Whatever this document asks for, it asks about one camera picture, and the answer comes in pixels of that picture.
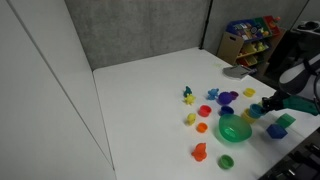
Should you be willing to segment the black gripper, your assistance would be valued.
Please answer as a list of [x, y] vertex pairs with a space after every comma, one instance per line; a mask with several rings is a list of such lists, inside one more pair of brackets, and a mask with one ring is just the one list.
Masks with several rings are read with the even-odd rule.
[[271, 97], [262, 98], [262, 107], [266, 112], [282, 110], [283, 101], [289, 97], [290, 95], [283, 91], [276, 91]]

